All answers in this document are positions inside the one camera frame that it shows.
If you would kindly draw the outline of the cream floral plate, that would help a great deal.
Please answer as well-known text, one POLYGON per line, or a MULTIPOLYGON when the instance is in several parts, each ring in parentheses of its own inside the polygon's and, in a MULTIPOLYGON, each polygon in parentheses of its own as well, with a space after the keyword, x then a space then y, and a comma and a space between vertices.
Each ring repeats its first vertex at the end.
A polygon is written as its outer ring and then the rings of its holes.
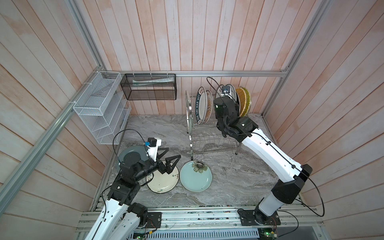
POLYGON ((148 188, 157 194, 164 194, 171 191, 179 181, 179 170, 177 167, 170 174, 161 174, 158 170, 146 178, 148 188))

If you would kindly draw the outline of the dark teal ceramic plate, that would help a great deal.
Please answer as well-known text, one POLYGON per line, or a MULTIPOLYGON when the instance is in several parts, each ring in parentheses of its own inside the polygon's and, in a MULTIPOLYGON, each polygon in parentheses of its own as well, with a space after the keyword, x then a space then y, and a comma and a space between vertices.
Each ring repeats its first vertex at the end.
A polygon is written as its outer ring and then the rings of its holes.
POLYGON ((128 169, 142 169, 151 165, 147 149, 141 145, 131 146, 123 150, 119 155, 119 159, 121 160, 119 166, 124 171, 128 169))

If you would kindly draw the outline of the stainless steel dish rack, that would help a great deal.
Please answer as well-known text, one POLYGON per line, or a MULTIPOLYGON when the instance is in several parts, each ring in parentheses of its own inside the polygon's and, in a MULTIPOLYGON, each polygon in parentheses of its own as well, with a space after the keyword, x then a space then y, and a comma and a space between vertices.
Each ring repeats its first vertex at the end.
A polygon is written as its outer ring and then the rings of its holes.
POLYGON ((206 124, 198 125, 195 115, 196 95, 185 92, 186 99, 186 118, 187 133, 190 140, 190 157, 193 161, 195 155, 234 151, 240 153, 241 144, 231 138, 224 138, 217 129, 216 119, 214 119, 214 109, 212 104, 212 114, 206 124))

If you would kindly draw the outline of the white plate with text rim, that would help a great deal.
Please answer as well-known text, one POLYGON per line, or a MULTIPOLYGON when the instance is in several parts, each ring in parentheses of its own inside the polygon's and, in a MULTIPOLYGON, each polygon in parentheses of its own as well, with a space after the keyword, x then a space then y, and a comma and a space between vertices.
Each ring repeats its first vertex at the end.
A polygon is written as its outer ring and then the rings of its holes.
POLYGON ((198 89, 195 103, 195 115, 198 125, 201 125, 205 119, 207 111, 207 93, 204 87, 198 89))

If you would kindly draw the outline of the orange sunburst plate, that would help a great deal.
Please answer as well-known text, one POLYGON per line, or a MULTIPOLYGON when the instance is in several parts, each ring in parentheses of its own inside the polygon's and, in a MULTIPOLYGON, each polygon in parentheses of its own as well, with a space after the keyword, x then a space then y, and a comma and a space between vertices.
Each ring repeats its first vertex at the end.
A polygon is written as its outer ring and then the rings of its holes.
POLYGON ((228 96, 232 98, 234 101, 236 101, 237 100, 236 94, 237 94, 236 90, 234 86, 232 86, 231 84, 228 84, 222 87, 222 96, 228 96))
POLYGON ((212 103, 213 103, 212 92, 209 90, 206 90, 206 95, 207 95, 207 109, 206 109, 205 118, 203 120, 203 124, 206 124, 208 122, 212 114, 212 103))

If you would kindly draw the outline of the orange woven bamboo plate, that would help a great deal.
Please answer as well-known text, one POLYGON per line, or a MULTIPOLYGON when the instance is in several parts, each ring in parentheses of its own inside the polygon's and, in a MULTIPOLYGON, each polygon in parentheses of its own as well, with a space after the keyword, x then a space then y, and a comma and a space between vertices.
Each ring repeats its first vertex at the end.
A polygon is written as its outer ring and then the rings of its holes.
POLYGON ((245 109, 245 103, 246 103, 246 92, 240 87, 236 89, 236 93, 238 94, 238 100, 240 103, 240 116, 242 117, 242 113, 245 109))

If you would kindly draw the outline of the yellow green woven plate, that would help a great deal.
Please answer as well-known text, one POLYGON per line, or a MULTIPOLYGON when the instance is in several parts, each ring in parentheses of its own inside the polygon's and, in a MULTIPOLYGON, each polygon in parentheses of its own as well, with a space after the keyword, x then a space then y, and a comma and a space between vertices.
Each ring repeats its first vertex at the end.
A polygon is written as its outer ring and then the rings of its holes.
POLYGON ((250 111, 252 101, 251 101, 251 94, 250 94, 249 90, 245 87, 242 87, 242 89, 246 92, 245 109, 242 113, 242 117, 245 117, 250 111))

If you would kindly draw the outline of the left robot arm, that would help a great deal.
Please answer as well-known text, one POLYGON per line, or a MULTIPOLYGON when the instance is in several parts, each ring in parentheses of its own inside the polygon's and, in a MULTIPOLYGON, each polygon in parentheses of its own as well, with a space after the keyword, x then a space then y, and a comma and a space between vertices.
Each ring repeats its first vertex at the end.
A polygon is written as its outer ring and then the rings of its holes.
POLYGON ((142 204, 135 203, 134 198, 141 188, 140 180, 155 171, 170 174, 181 159, 180 155, 161 158, 169 148, 160 148, 153 161, 148 156, 147 146, 132 146, 118 157, 122 161, 121 170, 103 198, 104 207, 86 236, 87 240, 126 240, 138 228, 147 231, 140 234, 140 239, 154 233, 161 226, 162 213, 150 213, 142 204))

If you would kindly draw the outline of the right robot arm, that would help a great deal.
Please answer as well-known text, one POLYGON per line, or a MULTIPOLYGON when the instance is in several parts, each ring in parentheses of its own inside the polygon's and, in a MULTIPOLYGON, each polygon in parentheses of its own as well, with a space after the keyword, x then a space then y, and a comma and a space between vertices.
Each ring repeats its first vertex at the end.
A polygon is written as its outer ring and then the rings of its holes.
POLYGON ((304 187, 312 168, 301 165, 280 150, 249 117, 239 116, 239 106, 228 96, 214 99, 217 128, 256 153, 278 176, 271 192, 254 210, 255 221, 265 225, 284 204, 292 204, 304 187))

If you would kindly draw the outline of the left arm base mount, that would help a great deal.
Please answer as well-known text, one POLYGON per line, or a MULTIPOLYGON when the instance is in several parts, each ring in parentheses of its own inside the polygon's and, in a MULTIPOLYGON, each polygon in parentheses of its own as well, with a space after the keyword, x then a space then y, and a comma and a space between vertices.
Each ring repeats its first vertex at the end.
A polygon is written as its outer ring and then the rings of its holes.
POLYGON ((145 212, 140 219, 139 227, 155 228, 161 227, 162 213, 161 212, 145 212))

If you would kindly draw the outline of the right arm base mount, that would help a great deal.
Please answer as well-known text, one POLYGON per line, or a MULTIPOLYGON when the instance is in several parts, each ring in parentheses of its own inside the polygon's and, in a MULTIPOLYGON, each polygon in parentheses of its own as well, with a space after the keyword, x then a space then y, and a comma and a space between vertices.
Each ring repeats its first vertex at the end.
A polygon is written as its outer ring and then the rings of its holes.
POLYGON ((237 213, 240 217, 242 226, 279 226, 281 220, 278 212, 275 211, 271 216, 265 216, 262 212, 257 210, 244 210, 238 209, 237 213))

